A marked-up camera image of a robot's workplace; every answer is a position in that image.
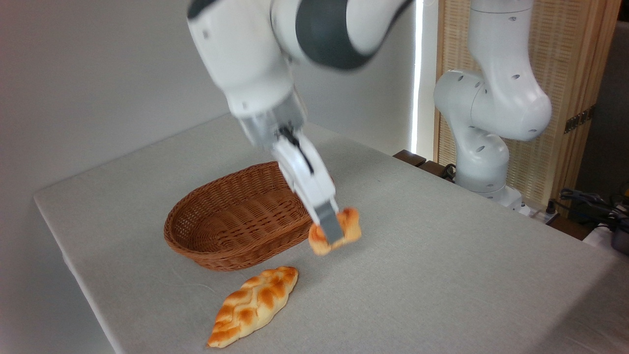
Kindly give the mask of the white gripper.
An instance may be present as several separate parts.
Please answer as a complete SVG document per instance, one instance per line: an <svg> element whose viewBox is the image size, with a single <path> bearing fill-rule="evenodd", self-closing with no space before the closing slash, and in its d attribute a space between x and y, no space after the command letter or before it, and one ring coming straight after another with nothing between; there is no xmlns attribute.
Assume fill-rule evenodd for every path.
<svg viewBox="0 0 629 354"><path fill-rule="evenodd" d="M290 138L279 134L272 155L289 187L306 208L312 209L312 220L320 226L328 244L342 239L336 188L312 141L303 133L293 134Z"/></svg>

